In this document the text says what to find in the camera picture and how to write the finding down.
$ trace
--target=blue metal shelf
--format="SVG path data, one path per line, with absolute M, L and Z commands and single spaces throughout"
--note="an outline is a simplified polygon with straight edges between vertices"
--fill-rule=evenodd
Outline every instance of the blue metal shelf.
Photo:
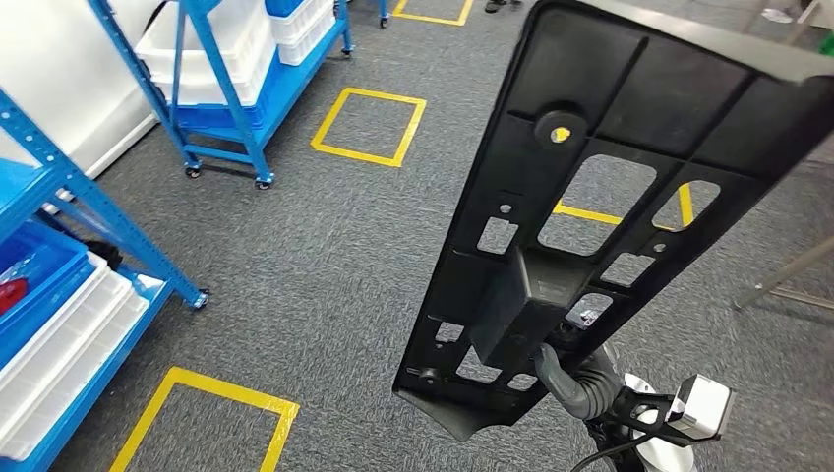
M 30 167 L 0 159 L 0 241 L 55 195 L 63 177 L 51 167 Z
M 333 45 L 347 28 L 347 20 L 336 20 L 335 25 L 330 28 L 325 37 L 319 42 L 315 49 L 298 66 L 287 66 L 281 64 L 277 53 L 272 59 L 267 78 L 264 81 L 264 88 L 261 94 L 267 95 L 267 117 L 264 120 L 267 126 L 253 130 L 255 142 L 263 148 L 278 126 L 283 122 L 289 110 L 301 96 L 304 88 L 316 75 L 322 62 L 328 56 Z M 221 140 L 243 143 L 243 136 L 236 127 L 215 127 L 187 129 L 189 133 L 196 135 L 210 136 Z
M 137 293 L 150 301 L 139 321 L 26 461 L 0 458 L 0 472 L 42 471 L 75 432 L 168 296 L 177 292 L 186 304 L 200 308 L 208 295 L 162 254 L 128 215 L 101 192 L 1 88 L 0 128 L 40 164 L 32 167 L 0 157 L 0 242 L 26 219 L 43 213 L 40 208 L 44 204 L 53 203 L 66 216 L 134 256 L 146 268 L 142 273 L 127 267 L 120 269 L 134 283 Z M 55 193 L 61 189 L 71 192 L 81 205 L 76 207 L 57 199 Z
M 95 12 L 96 17 L 104 26 L 116 50 L 122 56 L 128 69 L 136 78 L 140 88 L 148 98 L 151 107 L 159 117 L 162 126 L 168 132 L 174 145 L 177 146 L 186 167 L 186 173 L 191 177 L 200 175 L 202 162 L 198 155 L 215 157 L 218 159 L 230 160 L 252 165 L 255 168 L 255 181 L 259 188 L 268 188 L 274 181 L 274 174 L 269 170 L 267 161 L 264 158 L 264 146 L 280 126 L 298 96 L 313 78 L 325 56 L 341 34 L 344 46 L 342 52 L 350 54 L 353 44 L 350 38 L 350 26 L 347 18 L 345 0 L 338 0 L 338 18 L 335 26 L 320 41 L 310 56 L 299 66 L 286 66 L 278 63 L 268 73 L 261 94 L 270 94 L 268 100 L 273 101 L 266 109 L 268 117 L 265 120 L 268 125 L 255 128 L 249 121 L 246 111 L 241 106 L 228 70 L 223 63 L 214 35 L 211 32 L 211 25 L 207 16 L 208 11 L 219 3 L 219 0 L 180 0 L 179 14 L 177 21 L 177 33 L 174 46 L 174 81 L 171 91 L 172 103 L 168 105 L 162 92 L 153 84 L 150 73 L 145 64 L 140 61 L 134 53 L 130 42 L 119 29 L 118 23 L 113 18 L 113 11 L 107 0 L 88 0 Z M 385 10 L 385 4 L 381 3 L 381 12 Z M 192 128 L 183 127 L 176 119 L 177 96 L 179 95 L 179 80 L 182 61 L 183 30 L 187 18 L 191 19 L 192 26 L 203 50 L 206 52 L 208 62 L 217 77 L 217 83 L 226 99 L 228 111 L 232 116 L 233 127 L 212 127 Z M 243 144 L 245 153 L 233 152 L 215 147 L 204 147 L 188 142 L 189 134 L 211 136 L 221 140 L 233 141 Z
M 64 412 L 49 433 L 46 434 L 46 437 L 31 453 L 29 458 L 24 462 L 16 462 L 8 458 L 0 457 L 0 471 L 35 472 L 44 471 L 49 468 L 49 464 L 55 460 L 61 448 L 64 447 L 64 444 L 67 443 L 70 436 L 76 431 L 82 420 L 84 420 L 92 405 L 101 396 L 104 388 L 107 387 L 107 384 L 110 383 L 116 371 L 125 362 L 128 354 L 136 346 L 137 341 L 139 341 L 140 336 L 148 328 L 150 322 L 159 313 L 159 310 L 171 294 L 171 285 L 162 280 L 154 279 L 129 269 L 120 269 L 119 273 L 134 281 L 134 288 L 137 293 L 149 300 L 150 305 L 136 324 L 128 331 L 122 339 L 122 342 L 113 351 L 113 354 L 101 365 L 101 368 L 95 373 L 95 376 L 84 387 L 81 393 L 79 393 L 76 400 L 67 408 L 67 411 Z

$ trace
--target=gray carpet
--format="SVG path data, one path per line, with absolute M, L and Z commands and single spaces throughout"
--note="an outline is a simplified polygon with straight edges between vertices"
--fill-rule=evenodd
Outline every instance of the gray carpet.
M 447 3 L 410 0 L 406 12 L 453 18 Z M 738 28 L 754 2 L 640 3 Z M 524 17 L 482 8 L 477 1 L 462 28 L 393 18 L 379 30 L 375 5 L 354 1 L 355 57 L 326 62 L 269 143 L 276 183 L 267 192 L 224 173 L 186 179 L 158 127 L 100 178 L 213 295 L 197 313 L 177 300 L 166 305 L 52 470 L 107 470 L 171 366 L 299 403 L 283 472 L 564 471 L 593 450 L 549 399 L 512 428 L 458 443 L 390 394 Z M 788 28 L 762 20 L 753 32 L 779 37 Z M 311 149 L 345 87 L 428 101 L 401 168 Z M 410 110 L 367 100 L 345 106 L 326 142 L 379 153 L 396 146 Z M 658 389 L 702 373 L 739 391 L 728 434 L 699 448 L 702 471 L 834 470 L 830 314 L 771 298 L 743 313 L 729 308 L 741 290 L 834 233 L 831 155 L 824 149 L 789 176 L 613 338 L 621 367 Z M 600 172 L 589 182 L 588 195 L 575 197 L 617 214 L 606 189 L 630 180 Z M 820 264 L 791 284 L 834 296 L 832 281 L 831 264 Z M 274 422 L 177 387 L 131 470 L 257 470 Z

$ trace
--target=black mount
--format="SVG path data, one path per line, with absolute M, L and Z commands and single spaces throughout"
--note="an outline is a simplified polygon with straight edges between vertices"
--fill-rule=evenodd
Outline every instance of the black mount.
M 829 58 L 610 0 L 542 0 L 530 11 L 394 381 L 464 441 L 512 425 L 547 390 L 531 356 L 547 341 L 571 372 L 715 243 L 834 129 Z M 591 255 L 538 235 L 579 167 L 603 154 L 656 177 Z M 687 229 L 652 218 L 685 183 L 720 193 Z M 502 254 L 478 248 L 488 221 L 517 229 Z M 622 254 L 653 258 L 631 285 L 602 274 Z M 584 295 L 612 304 L 565 323 Z M 441 323 L 462 327 L 436 338 Z M 500 370 L 457 373 L 474 348 Z M 628 421 L 615 411 L 618 421 Z M 613 421 L 588 422 L 599 442 Z

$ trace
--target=blue plastic bin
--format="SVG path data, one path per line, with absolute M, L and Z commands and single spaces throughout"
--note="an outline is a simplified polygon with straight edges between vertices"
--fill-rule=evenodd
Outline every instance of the blue plastic bin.
M 27 295 L 0 315 L 0 368 L 29 342 L 92 274 L 87 246 L 43 224 L 25 222 L 0 243 L 0 273 L 27 256 L 35 263 Z
M 304 0 L 266 0 L 267 13 L 274 17 L 288 17 Z
M 269 63 L 269 70 L 267 77 L 264 79 L 264 86 L 261 88 L 261 93 L 258 95 L 258 100 L 252 106 L 244 106 L 243 111 L 249 119 L 249 123 L 253 129 L 259 130 L 267 124 L 266 117 L 271 99 L 270 84 L 278 81 L 280 75 L 279 69 L 281 61 L 278 58 L 278 50 L 272 56 L 272 62 Z M 201 128 L 213 127 L 234 127 L 234 119 L 229 107 L 226 105 L 179 105 L 177 107 L 177 122 L 180 126 L 188 130 L 199 130 Z

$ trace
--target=white storage crate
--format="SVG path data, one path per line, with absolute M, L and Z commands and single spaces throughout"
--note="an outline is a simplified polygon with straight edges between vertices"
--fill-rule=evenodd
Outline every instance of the white storage crate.
M 288 17 L 269 17 L 272 39 L 278 44 L 295 44 L 322 17 L 333 10 L 332 0 L 304 0 Z
M 136 53 L 145 61 L 151 75 L 174 74 L 174 45 L 177 32 L 178 2 L 168 2 L 136 45 Z M 246 65 L 260 52 L 257 32 L 269 24 L 263 0 L 223 0 L 208 13 L 208 22 L 220 50 L 223 63 L 234 78 L 247 77 Z M 214 76 L 189 19 L 183 36 L 180 77 L 190 82 L 207 82 Z
M 278 57 L 283 64 L 297 66 L 304 62 L 307 55 L 325 37 L 325 34 L 333 28 L 336 18 L 333 16 L 332 8 L 320 12 L 319 17 L 297 42 L 291 44 L 278 44 Z
M 95 272 L 0 371 L 0 456 L 29 457 L 148 307 L 88 256 Z
M 237 93 L 237 98 L 243 106 L 252 106 L 258 101 L 264 79 L 267 77 L 269 65 L 275 56 L 275 43 L 269 32 L 269 24 L 262 23 L 259 30 L 255 32 L 258 37 L 253 41 L 255 47 L 250 51 L 247 64 L 243 65 L 242 75 L 231 76 L 232 85 Z M 174 79 L 171 75 L 152 75 L 151 78 L 168 102 L 171 102 L 171 93 L 174 88 Z M 177 103 L 181 105 L 197 105 L 201 103 L 226 104 L 226 97 L 214 73 L 207 77 L 184 77 L 180 76 L 180 93 Z

